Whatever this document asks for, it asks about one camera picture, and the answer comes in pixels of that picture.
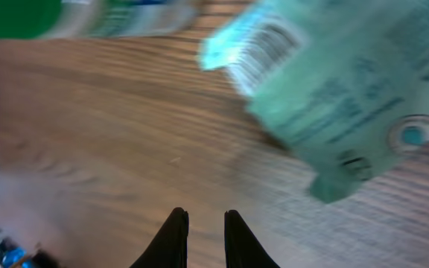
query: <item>circular symbol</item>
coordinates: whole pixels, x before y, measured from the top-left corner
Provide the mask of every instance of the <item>circular symbol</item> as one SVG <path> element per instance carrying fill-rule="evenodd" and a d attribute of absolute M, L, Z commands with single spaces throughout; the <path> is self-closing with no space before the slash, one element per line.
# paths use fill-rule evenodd
<path fill-rule="evenodd" d="M 388 135 L 391 148 L 398 154 L 408 154 L 429 142 L 429 115 L 411 115 L 400 119 Z"/>

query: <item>crumpled plastic bag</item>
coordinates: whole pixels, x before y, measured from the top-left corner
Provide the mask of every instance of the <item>crumpled plastic bag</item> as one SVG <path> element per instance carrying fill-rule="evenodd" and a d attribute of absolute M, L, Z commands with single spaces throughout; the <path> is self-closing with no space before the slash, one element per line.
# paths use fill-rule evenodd
<path fill-rule="evenodd" d="M 247 110 L 318 173 L 323 202 L 350 196 L 429 142 L 429 0 L 271 0 L 203 44 Z"/>

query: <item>white barcode label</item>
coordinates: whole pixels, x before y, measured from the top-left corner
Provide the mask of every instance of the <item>white barcode label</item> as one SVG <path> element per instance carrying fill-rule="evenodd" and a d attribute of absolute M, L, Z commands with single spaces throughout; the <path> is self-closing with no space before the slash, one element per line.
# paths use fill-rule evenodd
<path fill-rule="evenodd" d="M 277 14 L 267 16 L 254 31 L 226 67 L 237 90 L 247 97 L 305 45 L 298 29 Z"/>

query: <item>barcode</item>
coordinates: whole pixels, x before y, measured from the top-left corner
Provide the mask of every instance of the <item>barcode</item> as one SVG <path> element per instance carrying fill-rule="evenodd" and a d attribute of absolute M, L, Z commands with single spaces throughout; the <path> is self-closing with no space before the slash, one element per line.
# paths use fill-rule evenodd
<path fill-rule="evenodd" d="M 267 76 L 300 46 L 293 31 L 278 20 L 270 20 L 256 29 L 226 71 L 244 95 L 252 96 Z"/>

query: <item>wooden surface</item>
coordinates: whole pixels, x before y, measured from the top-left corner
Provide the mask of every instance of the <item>wooden surface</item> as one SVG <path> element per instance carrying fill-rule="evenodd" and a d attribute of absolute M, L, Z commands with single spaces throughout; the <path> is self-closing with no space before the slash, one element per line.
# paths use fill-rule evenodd
<path fill-rule="evenodd" d="M 244 113 L 199 42 L 244 1 L 142 39 L 0 42 L 0 226 L 69 267 L 128 267 L 172 208 L 190 267 L 224 267 L 238 209 L 282 267 L 429 267 L 429 147 L 329 206 Z"/>

